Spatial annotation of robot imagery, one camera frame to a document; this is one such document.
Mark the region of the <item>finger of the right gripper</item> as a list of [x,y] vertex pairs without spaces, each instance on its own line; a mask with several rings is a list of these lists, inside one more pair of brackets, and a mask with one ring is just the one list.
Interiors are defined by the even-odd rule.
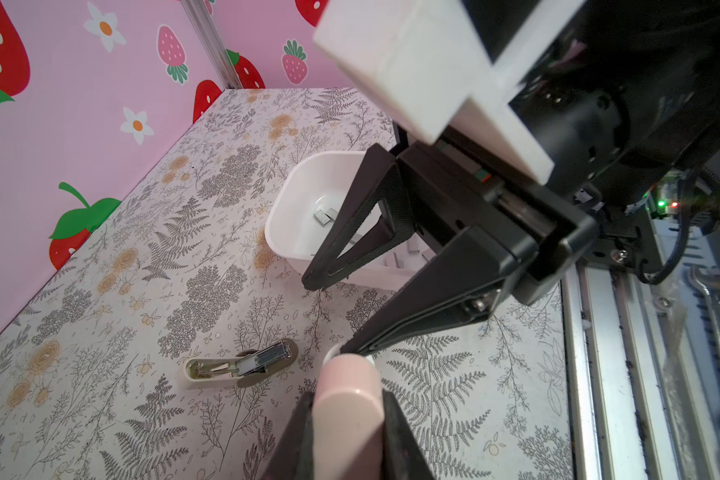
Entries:
[[415,221],[395,155],[375,144],[360,163],[337,219],[302,276],[310,291],[327,288],[407,241]]
[[505,246],[480,226],[459,232],[340,352],[368,356],[415,336],[487,319],[538,252],[525,233]]

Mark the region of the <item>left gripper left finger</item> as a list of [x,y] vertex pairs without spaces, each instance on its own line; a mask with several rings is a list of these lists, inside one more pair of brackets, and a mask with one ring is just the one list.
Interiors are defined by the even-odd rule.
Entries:
[[312,480],[314,478],[312,407],[314,392],[303,394],[275,447],[263,480]]

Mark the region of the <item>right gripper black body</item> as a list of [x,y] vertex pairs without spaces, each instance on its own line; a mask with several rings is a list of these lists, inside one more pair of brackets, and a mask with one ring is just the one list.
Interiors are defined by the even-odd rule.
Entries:
[[417,234],[455,265],[437,272],[468,285],[466,299],[493,291],[529,305],[594,241],[594,220],[572,199],[625,145],[629,118],[606,92],[536,94],[510,105],[554,162],[544,185],[453,128],[427,147],[396,127],[395,154]]

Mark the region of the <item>pink mini stapler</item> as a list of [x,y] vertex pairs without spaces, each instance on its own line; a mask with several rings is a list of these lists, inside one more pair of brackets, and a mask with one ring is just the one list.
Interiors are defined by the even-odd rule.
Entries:
[[385,413],[371,361],[339,354],[324,363],[311,413],[316,479],[381,477]]

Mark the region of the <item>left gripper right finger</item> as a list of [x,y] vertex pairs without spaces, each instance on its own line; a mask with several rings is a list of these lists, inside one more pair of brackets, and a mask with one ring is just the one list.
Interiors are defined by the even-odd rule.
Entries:
[[382,478],[434,480],[427,461],[394,394],[383,391]]

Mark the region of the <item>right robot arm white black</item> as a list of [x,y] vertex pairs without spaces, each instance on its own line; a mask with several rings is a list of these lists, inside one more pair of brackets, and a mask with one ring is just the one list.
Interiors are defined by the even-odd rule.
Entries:
[[303,285],[434,252],[343,353],[532,304],[596,249],[668,275],[645,197],[720,149],[720,1],[333,1],[314,41],[397,144],[366,151]]

